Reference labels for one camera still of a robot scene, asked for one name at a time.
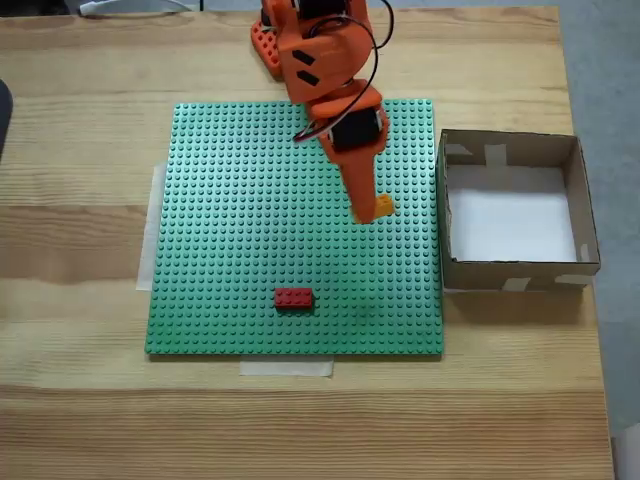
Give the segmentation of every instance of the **wooden table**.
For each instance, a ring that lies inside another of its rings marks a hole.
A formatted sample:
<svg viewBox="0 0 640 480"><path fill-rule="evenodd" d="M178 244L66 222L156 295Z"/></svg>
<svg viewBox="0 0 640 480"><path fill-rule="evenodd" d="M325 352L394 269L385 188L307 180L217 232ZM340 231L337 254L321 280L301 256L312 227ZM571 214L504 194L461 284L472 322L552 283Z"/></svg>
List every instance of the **wooden table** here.
<svg viewBox="0 0 640 480"><path fill-rule="evenodd" d="M440 128L572 131L554 8L397 16L388 98L432 98ZM286 98L254 18L0 21L0 477L610 478L591 289L447 296L440 362L267 378L145 357L135 279L173 105Z"/></svg>

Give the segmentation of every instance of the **orange lego base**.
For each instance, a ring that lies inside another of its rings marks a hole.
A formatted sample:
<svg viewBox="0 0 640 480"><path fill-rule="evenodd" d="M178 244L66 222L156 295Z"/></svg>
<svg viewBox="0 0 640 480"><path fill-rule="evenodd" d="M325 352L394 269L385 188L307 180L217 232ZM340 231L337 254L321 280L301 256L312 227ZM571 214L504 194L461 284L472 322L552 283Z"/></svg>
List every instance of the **orange lego base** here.
<svg viewBox="0 0 640 480"><path fill-rule="evenodd" d="M396 213L396 209L393 207L393 200L388 193L383 193L382 195L378 195L376 197L376 211L374 214L374 220L380 217L386 217L388 215L393 215ZM356 223L362 223L356 214L353 214L353 218Z"/></svg>
<svg viewBox="0 0 640 480"><path fill-rule="evenodd" d="M264 32L262 29L263 25L260 20L253 24L251 27L251 42L269 73L274 78L281 78L282 65L280 65L280 57L276 47L276 35L273 32Z"/></svg>

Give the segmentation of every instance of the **open cardboard box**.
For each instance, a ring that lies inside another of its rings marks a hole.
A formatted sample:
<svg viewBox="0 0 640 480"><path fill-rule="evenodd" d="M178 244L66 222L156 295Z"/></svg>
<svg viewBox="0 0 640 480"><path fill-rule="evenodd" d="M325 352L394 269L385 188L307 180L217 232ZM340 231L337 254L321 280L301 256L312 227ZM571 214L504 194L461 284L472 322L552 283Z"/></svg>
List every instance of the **open cardboard box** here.
<svg viewBox="0 0 640 480"><path fill-rule="evenodd" d="M600 269L576 137L443 130L438 215L445 288L576 289Z"/></svg>

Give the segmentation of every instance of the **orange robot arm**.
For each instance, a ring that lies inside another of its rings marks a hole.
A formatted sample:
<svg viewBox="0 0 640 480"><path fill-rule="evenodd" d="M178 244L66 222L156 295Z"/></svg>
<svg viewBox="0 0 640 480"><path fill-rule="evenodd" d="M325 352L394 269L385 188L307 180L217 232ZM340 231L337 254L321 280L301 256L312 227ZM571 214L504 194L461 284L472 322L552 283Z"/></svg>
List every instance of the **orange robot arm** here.
<svg viewBox="0 0 640 480"><path fill-rule="evenodd" d="M377 51L371 79L353 80L379 48L365 0L263 0L251 37L269 71L284 79L291 102L306 104L311 124L294 140L318 138L340 168L357 221L388 214L388 208L376 208L375 194L374 158L389 130L382 96L371 86Z"/></svg>

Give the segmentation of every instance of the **masking tape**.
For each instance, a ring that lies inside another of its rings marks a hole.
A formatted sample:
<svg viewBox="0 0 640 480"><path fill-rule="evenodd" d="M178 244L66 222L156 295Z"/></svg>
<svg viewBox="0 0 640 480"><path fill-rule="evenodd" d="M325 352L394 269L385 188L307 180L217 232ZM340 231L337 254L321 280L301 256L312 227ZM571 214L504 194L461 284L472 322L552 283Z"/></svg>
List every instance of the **masking tape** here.
<svg viewBox="0 0 640 480"><path fill-rule="evenodd" d="M447 155L473 155L464 145L459 143L447 143L444 153Z"/></svg>
<svg viewBox="0 0 640 480"><path fill-rule="evenodd" d="M487 167L507 166L507 146L506 145L485 145L484 158Z"/></svg>
<svg viewBox="0 0 640 480"><path fill-rule="evenodd" d="M589 245L583 243L580 246L580 261L581 262L590 262L591 257L589 256Z"/></svg>
<svg viewBox="0 0 640 480"><path fill-rule="evenodd" d="M591 276L590 275L560 275L556 277L556 283L570 283L573 285L590 285L591 284Z"/></svg>
<svg viewBox="0 0 640 480"><path fill-rule="evenodd" d="M156 165L153 169L149 206L147 207L147 221L144 225L144 238L142 240L142 251L140 252L140 264L138 265L138 281L136 282L136 290L145 292L150 292L153 286L153 272L156 265L156 248L158 246L158 231L160 230L160 214L162 212L166 174L166 163Z"/></svg>
<svg viewBox="0 0 640 480"><path fill-rule="evenodd" d="M527 285L531 281L531 277L529 278L508 278L504 285L502 286L502 290L505 292L524 292L527 289Z"/></svg>
<svg viewBox="0 0 640 480"><path fill-rule="evenodd" d="M243 355L240 375L330 377L330 355Z"/></svg>

